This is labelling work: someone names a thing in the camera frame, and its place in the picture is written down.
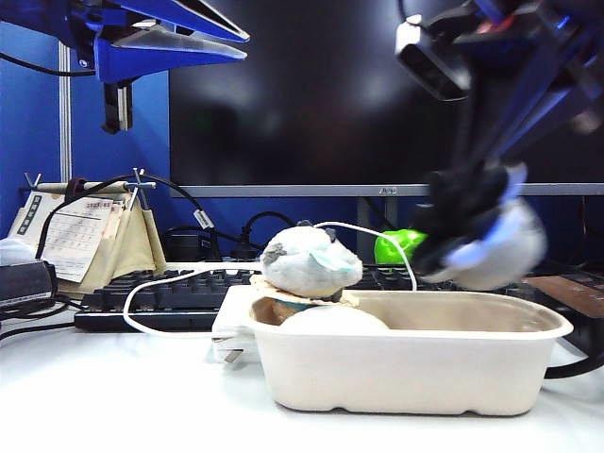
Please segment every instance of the paper tray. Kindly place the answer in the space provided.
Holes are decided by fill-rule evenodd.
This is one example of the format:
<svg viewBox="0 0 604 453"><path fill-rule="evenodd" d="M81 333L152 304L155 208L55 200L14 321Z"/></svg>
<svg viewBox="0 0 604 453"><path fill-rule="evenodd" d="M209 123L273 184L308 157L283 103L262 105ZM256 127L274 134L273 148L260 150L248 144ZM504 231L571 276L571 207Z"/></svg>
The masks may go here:
<svg viewBox="0 0 604 453"><path fill-rule="evenodd" d="M276 402L301 411L515 415L534 405L556 339L572 331L555 311L509 296L351 293L391 330L283 332L271 299L239 291L250 297L247 324Z"/></svg>

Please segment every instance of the green toy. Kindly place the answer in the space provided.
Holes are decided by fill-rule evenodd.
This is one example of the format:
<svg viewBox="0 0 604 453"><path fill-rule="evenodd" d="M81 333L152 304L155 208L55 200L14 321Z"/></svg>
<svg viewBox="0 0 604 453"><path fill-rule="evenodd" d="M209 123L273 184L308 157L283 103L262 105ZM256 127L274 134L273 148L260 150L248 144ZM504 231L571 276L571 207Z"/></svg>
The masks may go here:
<svg viewBox="0 0 604 453"><path fill-rule="evenodd" d="M382 234L392 236L395 241L401 246L407 259L411 260L413 250L422 243L426 238L426 234L414 229L399 229L398 231L384 231ZM403 262L400 253L394 246L384 238L377 238L374 247L374 256L377 264L393 264Z"/></svg>

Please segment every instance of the white desk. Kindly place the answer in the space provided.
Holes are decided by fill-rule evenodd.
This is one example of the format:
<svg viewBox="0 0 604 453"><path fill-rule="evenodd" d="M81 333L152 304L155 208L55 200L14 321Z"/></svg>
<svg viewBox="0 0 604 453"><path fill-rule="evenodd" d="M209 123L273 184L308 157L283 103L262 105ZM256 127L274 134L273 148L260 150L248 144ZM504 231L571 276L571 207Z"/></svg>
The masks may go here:
<svg viewBox="0 0 604 453"><path fill-rule="evenodd" d="M210 340L75 328L7 338L0 449L604 451L603 370L546 381L532 411L517 417L304 413L271 399L259 364L213 363L209 351ZM557 345L552 364L576 359Z"/></svg>

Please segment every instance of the blue wall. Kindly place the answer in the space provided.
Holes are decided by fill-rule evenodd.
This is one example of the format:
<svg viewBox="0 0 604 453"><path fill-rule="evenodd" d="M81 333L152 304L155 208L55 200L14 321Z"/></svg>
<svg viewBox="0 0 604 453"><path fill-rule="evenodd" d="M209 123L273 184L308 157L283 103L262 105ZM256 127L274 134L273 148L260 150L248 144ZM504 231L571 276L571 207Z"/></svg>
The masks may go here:
<svg viewBox="0 0 604 453"><path fill-rule="evenodd" d="M0 25L2 50L22 59L57 67L57 41L43 35ZM0 60L0 236L4 237L17 208L22 204L18 188L23 171L43 173L44 180L59 179L59 81ZM143 167L148 173L169 176L169 123L167 74L150 75L134 83L134 128L110 136L100 129L104 121L101 85L93 78L72 79L74 176L102 180ZM183 199L170 198L165 189L150 193L159 231L193 224L191 208ZM418 199L399 200L399 226L405 227ZM216 225L238 235L254 214L278 210L294 220L314 222L356 220L354 198L246 198L201 199ZM532 197L529 202L545 221L550 239L550 257L575 262L604 257L598 234L581 241L578 197ZM593 229L604 231L602 200L590 199ZM262 243L283 224L262 219L252 240ZM355 247L355 235L344 233L344 242ZM222 243L228 252L232 243Z"/></svg>
<svg viewBox="0 0 604 453"><path fill-rule="evenodd" d="M58 66L57 40L0 24L0 42L15 58ZM0 238L23 204L24 172L53 181L59 168L59 80L0 59Z"/></svg>

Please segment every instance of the monitor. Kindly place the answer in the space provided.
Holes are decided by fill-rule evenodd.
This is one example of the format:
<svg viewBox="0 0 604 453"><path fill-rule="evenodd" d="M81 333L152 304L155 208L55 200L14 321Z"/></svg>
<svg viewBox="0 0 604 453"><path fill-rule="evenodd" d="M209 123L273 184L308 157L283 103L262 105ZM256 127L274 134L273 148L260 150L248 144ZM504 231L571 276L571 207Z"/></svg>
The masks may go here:
<svg viewBox="0 0 604 453"><path fill-rule="evenodd" d="M171 179L193 195L418 195L450 165L460 106L397 62L396 0L212 4L251 40L244 61L170 72ZM534 143L525 193L604 193L602 143L570 126Z"/></svg>

